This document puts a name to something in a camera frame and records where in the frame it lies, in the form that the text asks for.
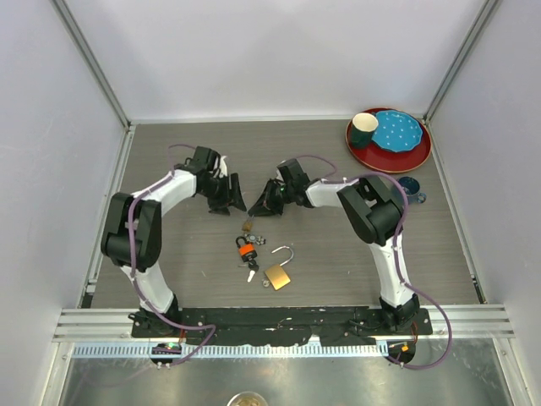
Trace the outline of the small padlock key bunch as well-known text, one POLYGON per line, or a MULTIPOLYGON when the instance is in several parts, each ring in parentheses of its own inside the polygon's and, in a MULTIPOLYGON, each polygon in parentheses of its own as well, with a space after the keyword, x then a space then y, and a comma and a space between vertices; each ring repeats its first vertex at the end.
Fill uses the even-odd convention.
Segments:
POLYGON ((255 235, 251 233, 244 233, 243 236, 250 244, 264 245, 266 244, 266 238, 261 235, 255 235))

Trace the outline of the small brass padlock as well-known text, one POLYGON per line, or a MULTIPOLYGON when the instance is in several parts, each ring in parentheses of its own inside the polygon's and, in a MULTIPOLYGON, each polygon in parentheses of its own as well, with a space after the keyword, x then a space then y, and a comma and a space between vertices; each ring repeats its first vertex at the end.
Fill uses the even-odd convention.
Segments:
POLYGON ((250 233, 254 224, 254 217, 248 216, 245 222, 243 223, 241 229, 244 233, 250 233))

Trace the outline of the orange black padlock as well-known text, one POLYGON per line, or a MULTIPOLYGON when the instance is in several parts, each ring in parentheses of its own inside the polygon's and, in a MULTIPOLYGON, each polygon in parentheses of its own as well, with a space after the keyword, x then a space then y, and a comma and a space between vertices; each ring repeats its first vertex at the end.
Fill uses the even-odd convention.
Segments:
POLYGON ((243 262, 253 261, 257 257, 257 252, 254 245, 251 244, 244 236, 237 237, 235 239, 235 244, 243 262))

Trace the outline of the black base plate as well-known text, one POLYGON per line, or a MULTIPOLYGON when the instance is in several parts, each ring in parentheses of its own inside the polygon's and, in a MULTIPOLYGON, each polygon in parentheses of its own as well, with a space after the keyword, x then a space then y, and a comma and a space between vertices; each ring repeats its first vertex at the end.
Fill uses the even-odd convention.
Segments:
POLYGON ((207 325, 216 330, 209 345, 262 347, 303 346, 316 336, 324 346, 374 343, 377 337, 428 336, 433 333, 429 312, 421 309, 411 321, 389 327, 379 308, 277 307, 277 308, 184 308, 175 323, 195 326, 195 331, 170 326, 147 310, 130 313, 134 338, 183 338, 198 345, 208 337, 207 325))

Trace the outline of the dark green cup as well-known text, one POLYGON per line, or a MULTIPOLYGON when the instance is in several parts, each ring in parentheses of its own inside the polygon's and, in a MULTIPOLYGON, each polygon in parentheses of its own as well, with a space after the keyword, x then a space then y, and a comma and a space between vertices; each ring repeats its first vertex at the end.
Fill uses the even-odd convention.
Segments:
POLYGON ((372 141, 375 130, 379 126, 377 117, 368 112, 361 112, 352 118, 350 143, 354 148, 366 148, 372 141))

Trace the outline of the dark blue mug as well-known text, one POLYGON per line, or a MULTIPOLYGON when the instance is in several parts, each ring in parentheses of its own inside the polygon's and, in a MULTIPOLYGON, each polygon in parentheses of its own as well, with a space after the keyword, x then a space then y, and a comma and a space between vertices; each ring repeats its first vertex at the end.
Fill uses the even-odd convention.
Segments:
POLYGON ((421 191, 420 183, 417 179, 405 176, 399 178, 398 183, 405 192, 409 204, 423 204, 427 200, 427 195, 421 191))

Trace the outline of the red round tray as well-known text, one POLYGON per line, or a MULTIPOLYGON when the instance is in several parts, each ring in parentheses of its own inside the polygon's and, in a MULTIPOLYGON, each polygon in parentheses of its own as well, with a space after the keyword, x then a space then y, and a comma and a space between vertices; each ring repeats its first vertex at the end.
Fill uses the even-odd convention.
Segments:
MULTIPOLYGON (((365 112, 375 115, 379 111, 395 110, 390 108, 372 108, 365 112)), ((350 143, 350 120, 346 129, 346 142, 350 153, 365 167, 383 173, 406 173, 422 166, 429 158, 432 150, 432 140, 427 129, 420 123, 423 130, 421 143, 412 151, 390 152, 379 148, 373 141, 363 149, 354 148, 350 143)))

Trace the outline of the large brass padlock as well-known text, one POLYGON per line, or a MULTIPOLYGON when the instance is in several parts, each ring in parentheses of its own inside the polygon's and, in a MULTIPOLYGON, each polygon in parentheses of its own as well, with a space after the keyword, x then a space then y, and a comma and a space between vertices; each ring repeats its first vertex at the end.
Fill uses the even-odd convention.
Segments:
POLYGON ((276 290, 280 290, 281 288, 284 288, 291 282, 291 278, 287 275, 286 271, 284 270, 284 266, 292 261, 294 258, 294 251, 291 247, 283 245, 280 247, 277 247, 271 251, 272 254, 277 253, 281 250, 287 250, 289 253, 288 258, 278 264, 275 264, 265 270, 265 277, 269 281, 269 284, 276 290))

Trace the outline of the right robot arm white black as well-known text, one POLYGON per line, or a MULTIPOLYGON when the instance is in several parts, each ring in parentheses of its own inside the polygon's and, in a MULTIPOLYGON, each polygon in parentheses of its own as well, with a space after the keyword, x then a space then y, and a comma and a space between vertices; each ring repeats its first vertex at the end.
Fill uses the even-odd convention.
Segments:
POLYGON ((380 280, 382 325, 399 334, 420 310, 402 252, 402 230, 408 201, 400 184, 385 173, 365 173, 342 180, 311 179, 296 159, 281 162, 267 181, 251 217, 281 215, 287 204, 309 209, 334 207, 345 211, 355 234, 369 247, 380 280))

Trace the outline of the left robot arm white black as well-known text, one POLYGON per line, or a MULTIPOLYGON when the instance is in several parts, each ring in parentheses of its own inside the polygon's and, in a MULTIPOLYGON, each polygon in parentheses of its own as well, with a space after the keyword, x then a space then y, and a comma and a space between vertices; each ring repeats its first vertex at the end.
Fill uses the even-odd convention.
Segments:
POLYGON ((232 207, 246 210, 239 175, 228 170, 226 158, 208 147, 193 151, 153 184, 131 194, 114 194, 101 237, 101 253, 128 277, 139 298, 139 312, 151 318, 151 328, 161 337, 171 337, 183 327, 177 297, 159 265, 162 218, 196 195, 207 199, 211 213, 228 216, 232 207))

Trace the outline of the blue dotted plate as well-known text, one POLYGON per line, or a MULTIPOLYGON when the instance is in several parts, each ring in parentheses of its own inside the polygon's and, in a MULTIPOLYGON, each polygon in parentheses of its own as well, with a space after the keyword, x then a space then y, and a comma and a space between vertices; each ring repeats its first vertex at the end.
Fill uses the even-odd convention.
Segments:
POLYGON ((397 110, 383 110, 375 114, 378 127, 372 141, 385 151, 400 153, 415 149, 423 138, 417 119, 397 110))

